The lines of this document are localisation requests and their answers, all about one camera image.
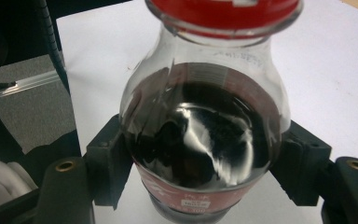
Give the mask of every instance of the bottle neck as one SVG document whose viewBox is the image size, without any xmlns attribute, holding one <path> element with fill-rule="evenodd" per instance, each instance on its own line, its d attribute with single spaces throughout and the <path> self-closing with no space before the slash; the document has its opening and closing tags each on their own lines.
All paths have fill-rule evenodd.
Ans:
<svg viewBox="0 0 358 224">
<path fill-rule="evenodd" d="M 177 30 L 173 26 L 170 26 L 169 24 L 166 23 L 163 23 L 163 25 L 161 26 L 161 36 L 179 37 L 191 44 L 195 44 L 203 47 L 224 48 L 224 49 L 248 48 L 254 45 L 259 45 L 268 42 L 269 40 L 269 35 L 252 37 L 252 38 L 247 37 L 242 39 L 223 39 L 223 38 L 209 37 L 205 35 L 196 35 L 185 31 Z"/>
</svg>

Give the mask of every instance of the gray floor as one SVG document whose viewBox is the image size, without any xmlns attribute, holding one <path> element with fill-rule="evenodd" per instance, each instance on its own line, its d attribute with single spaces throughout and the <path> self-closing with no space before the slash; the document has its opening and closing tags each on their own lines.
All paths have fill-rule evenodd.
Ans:
<svg viewBox="0 0 358 224">
<path fill-rule="evenodd" d="M 42 56 L 0 68 L 0 82 L 32 77 L 54 67 Z M 0 98 L 0 118 L 24 152 L 49 144 L 76 128 L 71 99 L 61 82 Z"/>
</svg>

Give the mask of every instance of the dark liquid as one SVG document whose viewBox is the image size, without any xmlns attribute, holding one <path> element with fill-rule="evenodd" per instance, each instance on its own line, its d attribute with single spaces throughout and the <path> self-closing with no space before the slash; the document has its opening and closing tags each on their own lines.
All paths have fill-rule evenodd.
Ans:
<svg viewBox="0 0 358 224">
<path fill-rule="evenodd" d="M 217 74 L 211 76 L 225 79 L 206 82 L 212 68 Z M 236 77 L 245 75 L 221 66 L 185 63 L 167 73 L 141 82 L 123 115 L 135 161 L 165 182 L 196 192 L 235 189 L 264 174 L 280 139 L 269 96 L 250 78 L 249 94 L 238 92 L 244 80 Z"/>
</svg>

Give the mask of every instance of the clear plastic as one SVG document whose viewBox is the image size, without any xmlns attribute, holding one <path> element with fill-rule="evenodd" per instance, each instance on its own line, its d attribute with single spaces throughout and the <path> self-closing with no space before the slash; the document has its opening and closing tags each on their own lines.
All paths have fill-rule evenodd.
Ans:
<svg viewBox="0 0 358 224">
<path fill-rule="evenodd" d="M 169 24 L 119 115 L 154 205 L 178 223 L 218 221 L 276 160 L 290 126 L 269 36 L 226 40 Z"/>
</svg>

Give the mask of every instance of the bottle cap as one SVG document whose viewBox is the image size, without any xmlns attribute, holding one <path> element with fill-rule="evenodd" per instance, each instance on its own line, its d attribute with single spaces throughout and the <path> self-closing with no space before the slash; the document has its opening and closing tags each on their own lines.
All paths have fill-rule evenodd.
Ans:
<svg viewBox="0 0 358 224">
<path fill-rule="evenodd" d="M 275 33 L 290 25 L 302 9 L 301 0 L 146 0 L 146 3 L 162 21 L 179 30 L 234 37 Z"/>
</svg>

